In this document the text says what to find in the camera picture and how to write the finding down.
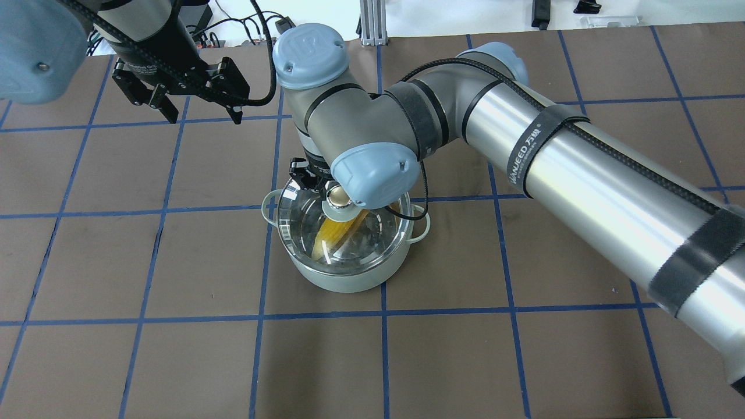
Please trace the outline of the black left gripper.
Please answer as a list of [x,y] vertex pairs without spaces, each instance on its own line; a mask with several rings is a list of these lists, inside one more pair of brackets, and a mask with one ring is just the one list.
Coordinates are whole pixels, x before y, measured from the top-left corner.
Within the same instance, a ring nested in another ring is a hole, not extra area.
[[[222,93],[235,94],[239,97],[247,97],[250,94],[250,85],[228,56],[224,56],[220,63],[210,65],[199,59],[195,69],[190,69],[187,74],[192,79],[199,79],[197,82],[205,87],[216,88]],[[193,88],[187,87],[186,83],[178,82],[154,65],[131,66],[121,58],[115,62],[111,77],[128,101],[136,106],[149,105],[152,94],[159,85],[163,86],[160,89],[161,92],[171,95],[194,95],[196,93]],[[170,124],[176,124],[178,121],[179,111],[171,99],[162,99],[158,104],[158,111]],[[235,125],[242,124],[244,117],[242,106],[226,106],[226,111]]]

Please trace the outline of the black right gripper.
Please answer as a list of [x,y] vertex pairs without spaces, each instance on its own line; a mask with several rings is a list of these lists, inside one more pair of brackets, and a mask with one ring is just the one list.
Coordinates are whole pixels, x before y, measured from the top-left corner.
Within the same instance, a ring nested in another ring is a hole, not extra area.
[[303,191],[319,193],[327,182],[332,181],[332,172],[325,159],[306,156],[290,160],[289,174]]

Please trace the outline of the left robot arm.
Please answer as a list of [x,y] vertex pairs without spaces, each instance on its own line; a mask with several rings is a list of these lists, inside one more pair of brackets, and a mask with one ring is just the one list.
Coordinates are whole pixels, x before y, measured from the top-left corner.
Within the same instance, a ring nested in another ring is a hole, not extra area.
[[2,2],[2,98],[44,104],[61,97],[97,31],[119,55],[111,77],[133,105],[178,119],[173,95],[197,95],[240,122],[250,86],[231,58],[210,65],[179,17],[179,1],[83,1],[130,38],[122,42],[63,1]]

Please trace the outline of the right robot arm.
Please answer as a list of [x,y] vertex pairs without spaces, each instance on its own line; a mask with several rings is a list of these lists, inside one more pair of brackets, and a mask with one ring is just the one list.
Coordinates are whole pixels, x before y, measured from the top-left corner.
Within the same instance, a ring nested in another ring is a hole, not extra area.
[[307,23],[272,48],[311,175],[342,189],[334,215],[393,204],[420,162],[455,139],[478,151],[723,357],[743,393],[743,208],[707,198],[528,86],[513,48],[491,42],[413,69],[373,95],[337,31]]

